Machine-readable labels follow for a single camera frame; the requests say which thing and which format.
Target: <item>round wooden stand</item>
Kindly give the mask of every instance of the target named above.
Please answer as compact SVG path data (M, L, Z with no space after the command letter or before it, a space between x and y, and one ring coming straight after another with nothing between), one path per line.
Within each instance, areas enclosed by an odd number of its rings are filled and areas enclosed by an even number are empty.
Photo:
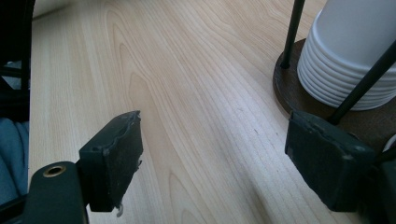
M309 95L297 76L297 63L304 42L305 39L294 44L289 69L279 66L283 53L277 59L273 79L276 98L288 113L301 110L326 119L335 109ZM396 98L376 109L349 111L341 119L338 127L355 135L379 153L387 141L396 134Z

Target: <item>round hole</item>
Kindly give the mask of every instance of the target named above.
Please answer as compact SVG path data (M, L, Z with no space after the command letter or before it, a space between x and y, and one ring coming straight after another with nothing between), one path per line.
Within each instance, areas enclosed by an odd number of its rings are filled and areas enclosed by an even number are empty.
M55 177L57 175L60 175L64 171L66 171L65 166L62 166L62 165L52 166L44 172L43 176L44 177Z

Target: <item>black chair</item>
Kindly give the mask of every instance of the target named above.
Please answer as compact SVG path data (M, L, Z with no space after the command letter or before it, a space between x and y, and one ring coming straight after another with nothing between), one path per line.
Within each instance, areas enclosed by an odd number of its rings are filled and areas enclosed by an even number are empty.
M29 119L29 80L32 47L32 18L35 0L0 1L0 117L16 121ZM21 61L21 68L6 67ZM3 77L21 79L13 90Z

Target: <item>light wood grain surface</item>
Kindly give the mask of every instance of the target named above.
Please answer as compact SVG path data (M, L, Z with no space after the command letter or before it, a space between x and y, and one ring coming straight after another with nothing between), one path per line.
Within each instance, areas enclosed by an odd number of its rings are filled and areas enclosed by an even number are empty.
M297 39L324 0L307 1ZM124 215L91 223L356 223L284 154L272 75L292 1L36 0L30 175L141 110Z

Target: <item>stacked white cups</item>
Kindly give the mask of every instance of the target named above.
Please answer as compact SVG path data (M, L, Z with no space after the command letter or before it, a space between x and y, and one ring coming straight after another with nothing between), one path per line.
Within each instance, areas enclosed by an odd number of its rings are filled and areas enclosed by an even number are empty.
M396 39L396 0L328 0L316 16L298 63L305 90L339 106ZM396 64L352 110L379 107L396 96Z

